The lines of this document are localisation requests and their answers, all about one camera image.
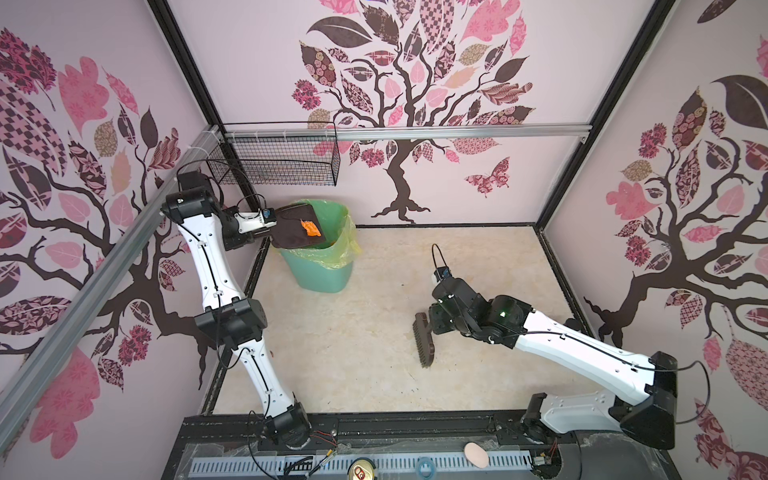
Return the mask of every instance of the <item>butterfly decal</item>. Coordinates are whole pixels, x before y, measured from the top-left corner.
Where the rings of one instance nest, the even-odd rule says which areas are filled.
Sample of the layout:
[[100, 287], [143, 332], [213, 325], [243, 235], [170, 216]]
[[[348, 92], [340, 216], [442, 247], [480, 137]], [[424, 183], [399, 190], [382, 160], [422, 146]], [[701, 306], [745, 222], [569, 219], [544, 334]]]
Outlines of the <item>butterfly decal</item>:
[[476, 186], [478, 192], [484, 194], [487, 198], [488, 193], [493, 190], [494, 186], [509, 188], [509, 185], [507, 185], [509, 181], [509, 174], [506, 173], [507, 170], [509, 170], [509, 157], [498, 162], [490, 175], [470, 175], [464, 180], [468, 181], [470, 185]]

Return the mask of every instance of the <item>pink wall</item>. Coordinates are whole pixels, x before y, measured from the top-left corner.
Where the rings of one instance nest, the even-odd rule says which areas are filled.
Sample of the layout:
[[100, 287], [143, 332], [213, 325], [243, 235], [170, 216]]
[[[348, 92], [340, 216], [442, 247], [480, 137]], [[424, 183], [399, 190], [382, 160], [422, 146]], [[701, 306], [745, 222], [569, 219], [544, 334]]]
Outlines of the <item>pink wall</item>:
[[[343, 124], [349, 117], [349, 127], [386, 127], [419, 126], [422, 107], [428, 126], [462, 115], [460, 124], [474, 124], [511, 108], [502, 122], [589, 122], [651, 2], [404, 0], [398, 11], [395, 2], [367, 0], [172, 4], [225, 121], [311, 116]], [[362, 33], [336, 28], [339, 22]], [[423, 61], [405, 55], [394, 61], [398, 43], [412, 50], [414, 32], [425, 46]], [[501, 56], [486, 74], [496, 48]], [[511, 76], [513, 66], [519, 71]], [[435, 67], [442, 78], [429, 76]], [[487, 83], [479, 86], [481, 80]], [[422, 92], [427, 95], [419, 98]], [[480, 124], [492, 122], [486, 117]], [[301, 197], [341, 200], [358, 223], [535, 221], [575, 141], [497, 138], [478, 147], [400, 141], [391, 157], [388, 141], [347, 143], [336, 187], [257, 188], [274, 205]], [[431, 160], [414, 155], [424, 149]]]
[[707, 365], [683, 478], [768, 478], [768, 4], [709, 4], [682, 2], [547, 235], [606, 341]]
[[[6, 2], [0, 27], [6, 385], [205, 122], [142, 0]], [[180, 240], [167, 224], [151, 238], [1, 477], [160, 475], [216, 362], [194, 325], [200, 287]], [[254, 254], [237, 252], [239, 278]]]

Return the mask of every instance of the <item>floor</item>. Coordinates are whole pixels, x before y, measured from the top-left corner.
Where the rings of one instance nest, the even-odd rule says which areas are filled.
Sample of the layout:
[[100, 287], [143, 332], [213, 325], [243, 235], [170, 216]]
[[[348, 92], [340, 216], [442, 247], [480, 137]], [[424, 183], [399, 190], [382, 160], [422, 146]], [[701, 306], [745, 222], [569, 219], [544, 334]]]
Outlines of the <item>floor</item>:
[[[458, 332], [434, 336], [435, 362], [419, 364], [412, 323], [432, 303], [430, 246], [486, 299], [507, 294], [559, 322], [571, 311], [530, 227], [359, 229], [363, 249], [341, 293], [296, 285], [279, 253], [266, 256], [254, 298], [286, 389], [308, 412], [523, 409], [531, 395], [600, 387], [551, 360]], [[217, 414], [260, 412], [245, 369], [226, 375]]]

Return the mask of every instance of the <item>gold can lid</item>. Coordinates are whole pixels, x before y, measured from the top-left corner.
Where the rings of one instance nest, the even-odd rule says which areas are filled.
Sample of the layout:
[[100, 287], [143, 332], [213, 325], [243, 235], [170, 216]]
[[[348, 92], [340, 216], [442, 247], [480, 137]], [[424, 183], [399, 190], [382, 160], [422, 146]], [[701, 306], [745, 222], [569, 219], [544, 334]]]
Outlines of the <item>gold can lid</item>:
[[373, 480], [376, 477], [376, 469], [370, 460], [358, 458], [349, 467], [348, 475], [349, 480]]

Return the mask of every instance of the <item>aluminum rail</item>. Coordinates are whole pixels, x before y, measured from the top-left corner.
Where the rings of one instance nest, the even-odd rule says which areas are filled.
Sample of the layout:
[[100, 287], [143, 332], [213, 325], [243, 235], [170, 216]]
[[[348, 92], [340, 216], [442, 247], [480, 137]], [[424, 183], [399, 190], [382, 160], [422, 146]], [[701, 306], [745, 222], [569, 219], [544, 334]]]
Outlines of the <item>aluminum rail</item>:
[[75, 295], [64, 315], [11, 378], [0, 395], [0, 452], [4, 452], [48, 385], [59, 374], [98, 312], [124, 279], [125, 273], [160, 226], [160, 206], [177, 188], [176, 172], [191, 161], [207, 157], [220, 141], [217, 127], [206, 127], [169, 172], [165, 183], [144, 207], [98, 270]]
[[[289, 130], [233, 130], [228, 124], [227, 138], [316, 137], [331, 135], [330, 129], [296, 128]], [[589, 124], [525, 124], [525, 125], [466, 125], [460, 127], [387, 127], [337, 128], [340, 141], [408, 140], [411, 138], [477, 138], [477, 137], [587, 137]]]

